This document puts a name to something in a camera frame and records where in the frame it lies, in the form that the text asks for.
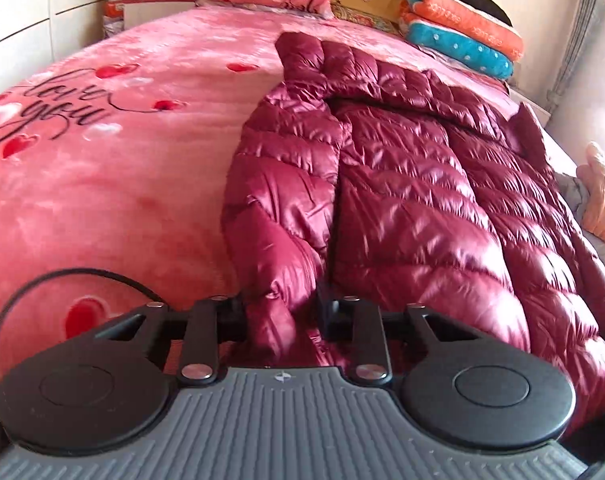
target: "bed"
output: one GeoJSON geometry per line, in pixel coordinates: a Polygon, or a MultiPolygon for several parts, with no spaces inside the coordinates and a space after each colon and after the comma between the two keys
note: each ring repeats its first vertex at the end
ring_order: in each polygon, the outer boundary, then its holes
{"type": "MultiPolygon", "coordinates": [[[[282,79],[284,31],[433,70],[510,116],[488,78],[377,30],[338,20],[205,7],[86,48],[0,95],[0,306],[61,267],[125,274],[175,308],[237,290],[220,234],[226,172],[241,126],[282,79]]],[[[575,165],[548,136],[551,164],[575,165]]],[[[30,293],[0,339],[0,374],[65,339],[74,305],[107,319],[145,302],[124,285],[68,277],[30,293]]]]}

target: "pink bedspread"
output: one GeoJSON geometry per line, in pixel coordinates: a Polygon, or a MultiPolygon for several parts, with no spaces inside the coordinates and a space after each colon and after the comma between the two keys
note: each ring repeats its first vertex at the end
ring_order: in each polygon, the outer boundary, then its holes
{"type": "MultiPolygon", "coordinates": [[[[221,8],[148,23],[0,96],[0,306],[38,274],[72,266],[121,272],[176,308],[236,291],[222,191],[242,124],[282,79],[274,42],[286,30],[433,69],[516,111],[499,86],[352,23],[221,8]]],[[[40,286],[10,316],[0,373],[64,339],[79,303],[108,317],[146,301],[94,277],[40,286]]]]}

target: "maroon puffer jacket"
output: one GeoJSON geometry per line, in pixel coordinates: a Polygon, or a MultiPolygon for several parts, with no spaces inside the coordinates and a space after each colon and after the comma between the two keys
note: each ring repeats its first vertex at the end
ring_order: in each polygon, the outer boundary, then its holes
{"type": "Polygon", "coordinates": [[[316,280],[433,309],[553,363],[573,427],[605,411],[605,273],[561,201],[528,107],[505,120],[431,72],[287,33],[284,83],[244,126],[222,224],[248,303],[236,360],[344,364],[316,280]]]}

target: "white wardrobe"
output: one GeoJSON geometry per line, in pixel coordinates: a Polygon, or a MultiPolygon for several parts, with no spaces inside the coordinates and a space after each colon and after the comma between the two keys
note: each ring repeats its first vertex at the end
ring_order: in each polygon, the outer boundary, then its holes
{"type": "Polygon", "coordinates": [[[0,0],[0,92],[102,38],[104,0],[0,0]]]}

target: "silver screw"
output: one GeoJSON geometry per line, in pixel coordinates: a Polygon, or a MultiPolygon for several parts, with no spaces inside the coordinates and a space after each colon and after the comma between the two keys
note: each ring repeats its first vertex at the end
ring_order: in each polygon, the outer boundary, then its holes
{"type": "Polygon", "coordinates": [[[365,381],[378,381],[387,377],[387,370],[380,365],[358,365],[356,375],[365,381]]]}
{"type": "Polygon", "coordinates": [[[182,369],[181,373],[183,374],[183,377],[193,380],[208,379],[214,375],[212,367],[203,364],[187,365],[182,369]]]}

